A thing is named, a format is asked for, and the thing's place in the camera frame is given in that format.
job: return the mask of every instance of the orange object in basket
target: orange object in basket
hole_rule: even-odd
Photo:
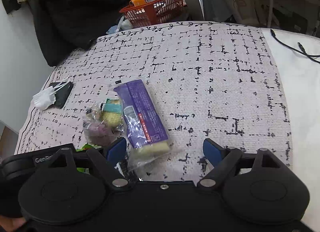
[[[145,0],[131,0],[130,6],[142,6],[146,4],[147,2]]]
[[[126,6],[120,10],[134,28],[162,24],[182,13],[183,0],[154,0],[141,6]]]

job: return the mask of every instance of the plastic basket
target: plastic basket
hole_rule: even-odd
[[[120,10],[134,28],[162,24],[182,13],[183,0],[155,0],[142,6],[126,6]]]

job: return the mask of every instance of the metal bolt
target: metal bolt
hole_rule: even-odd
[[[124,187],[128,184],[128,181],[126,179],[115,179],[112,184],[116,187]]]
[[[200,181],[200,184],[204,187],[212,187],[216,185],[216,181],[212,179],[203,179]]]
[[[161,189],[169,189],[169,185],[162,184],[162,185],[160,185],[160,188]]]

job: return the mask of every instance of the tablecloth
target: tablecloth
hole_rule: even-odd
[[[143,180],[193,180],[207,172],[202,142],[244,152],[265,147],[287,166],[292,139],[275,61],[259,28],[215,22],[176,22],[98,38],[74,50],[44,88],[72,76],[63,109],[31,103],[15,153],[86,141],[85,108],[116,93],[110,84],[141,78],[173,142],[171,154],[140,169]]]

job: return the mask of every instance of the purple package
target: purple package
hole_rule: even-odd
[[[127,137],[134,148],[168,140],[168,135],[141,79],[113,89],[122,100]]]

